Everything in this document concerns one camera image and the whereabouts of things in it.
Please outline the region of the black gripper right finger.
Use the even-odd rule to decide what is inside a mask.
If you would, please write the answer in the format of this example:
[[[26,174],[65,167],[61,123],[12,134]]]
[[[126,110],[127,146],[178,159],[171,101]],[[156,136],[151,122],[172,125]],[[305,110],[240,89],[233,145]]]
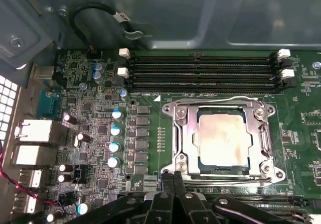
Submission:
[[[186,191],[183,177],[175,172],[175,194],[190,223],[312,223],[312,216],[296,209],[304,199],[262,195],[210,195]]]

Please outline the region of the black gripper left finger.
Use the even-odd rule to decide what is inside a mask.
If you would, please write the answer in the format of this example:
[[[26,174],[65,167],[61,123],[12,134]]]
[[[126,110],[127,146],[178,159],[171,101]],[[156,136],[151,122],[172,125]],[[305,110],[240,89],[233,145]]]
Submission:
[[[122,196],[85,217],[85,223],[171,223],[174,205],[174,174],[162,174],[162,191],[150,192],[144,199]]]

